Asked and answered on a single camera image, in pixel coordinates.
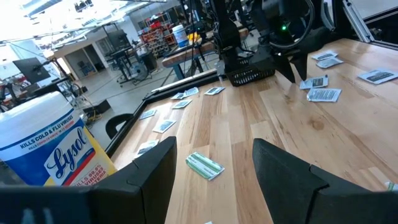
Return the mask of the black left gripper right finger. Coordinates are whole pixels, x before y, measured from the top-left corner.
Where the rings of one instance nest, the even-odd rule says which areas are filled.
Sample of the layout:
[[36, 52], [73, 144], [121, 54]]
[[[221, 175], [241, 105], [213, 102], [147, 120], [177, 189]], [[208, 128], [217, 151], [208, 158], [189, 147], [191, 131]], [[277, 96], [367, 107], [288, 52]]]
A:
[[372, 192], [256, 138], [254, 170], [274, 223], [397, 224], [397, 192]]

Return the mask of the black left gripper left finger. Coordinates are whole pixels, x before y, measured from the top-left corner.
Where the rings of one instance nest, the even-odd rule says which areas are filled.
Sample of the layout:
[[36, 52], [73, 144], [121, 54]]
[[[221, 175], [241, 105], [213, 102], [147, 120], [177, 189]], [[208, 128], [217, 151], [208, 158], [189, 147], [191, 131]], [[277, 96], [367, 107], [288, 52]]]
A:
[[90, 193], [91, 223], [164, 223], [175, 181], [177, 138], [167, 137]]

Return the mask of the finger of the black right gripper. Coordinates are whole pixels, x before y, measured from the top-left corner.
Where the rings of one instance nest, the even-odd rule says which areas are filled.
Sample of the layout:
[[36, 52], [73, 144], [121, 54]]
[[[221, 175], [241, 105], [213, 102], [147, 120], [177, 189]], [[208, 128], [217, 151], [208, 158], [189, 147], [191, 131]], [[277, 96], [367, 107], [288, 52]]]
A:
[[295, 66], [301, 79], [305, 81], [307, 79], [307, 59], [308, 54], [305, 53], [294, 53], [290, 62]]
[[271, 64], [272, 68], [282, 74], [286, 79], [288, 79], [288, 81], [295, 83], [295, 76], [287, 57], [283, 55], [273, 55]]

